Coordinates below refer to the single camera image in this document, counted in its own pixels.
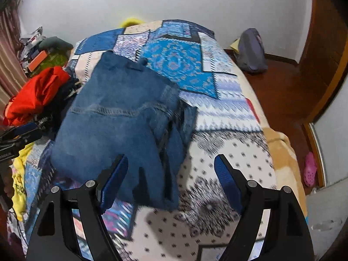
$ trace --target tan blanket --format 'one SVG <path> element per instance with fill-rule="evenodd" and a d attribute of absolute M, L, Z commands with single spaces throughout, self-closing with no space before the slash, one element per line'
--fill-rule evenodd
<path fill-rule="evenodd" d="M 264 128 L 269 152 L 277 178 L 277 188 L 290 186 L 307 217 L 306 195 L 301 182 L 301 174 L 295 151 L 290 145 L 289 138 L 271 128 Z"/>

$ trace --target orange box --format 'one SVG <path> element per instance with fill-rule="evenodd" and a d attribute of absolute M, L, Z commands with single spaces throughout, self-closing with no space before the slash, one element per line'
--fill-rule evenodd
<path fill-rule="evenodd" d="M 48 56 L 46 51 L 41 51 L 29 64 L 28 69 L 32 72 Z"/>

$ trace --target wooden floor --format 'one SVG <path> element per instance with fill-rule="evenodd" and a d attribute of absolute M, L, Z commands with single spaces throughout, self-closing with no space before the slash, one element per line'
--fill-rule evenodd
<path fill-rule="evenodd" d="M 310 90 L 300 71 L 291 64 L 268 60 L 267 72 L 245 75 L 260 101 L 270 127 L 289 137 L 303 174 L 305 158 L 310 149 L 302 124 L 319 99 Z M 311 188 L 303 181 L 302 184 L 306 194 L 309 194 Z"/>

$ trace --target yellow round object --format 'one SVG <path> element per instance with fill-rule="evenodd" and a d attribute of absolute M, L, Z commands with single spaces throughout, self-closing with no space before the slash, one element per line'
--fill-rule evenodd
<path fill-rule="evenodd" d="M 139 25 L 139 24 L 142 24 L 142 23 L 144 23 L 142 20 L 139 20 L 139 19 L 136 19 L 136 18 L 128 18 L 128 19 L 126 19 L 125 21 L 123 21 L 120 24 L 120 28 L 130 27 L 130 26 L 133 26 L 133 25 Z"/>

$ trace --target patchwork bedspread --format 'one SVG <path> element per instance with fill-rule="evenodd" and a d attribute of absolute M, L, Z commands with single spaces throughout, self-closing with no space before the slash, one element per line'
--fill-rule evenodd
<path fill-rule="evenodd" d="M 151 22 L 91 36 L 77 43 L 68 65 L 86 83 L 106 50 L 134 61 L 148 58 L 151 69 L 177 82 L 182 90 L 180 97 L 198 107 L 196 131 L 177 177 L 180 209 L 166 212 L 115 201 L 103 219 L 117 250 L 123 260 L 130 261 L 218 260 L 239 216 L 229 206 L 217 179 L 215 156 L 224 154 L 247 179 L 276 188 L 264 134 L 238 81 L 239 68 L 211 30 L 182 20 Z M 41 143 L 40 160 L 28 159 L 27 239 L 43 194 L 57 184 L 63 189 L 77 186 L 51 167 L 45 154 L 52 144 Z M 253 256 L 260 251 L 268 218 L 265 211 Z M 82 252 L 91 259 L 78 211 L 74 212 L 74 221 Z"/>

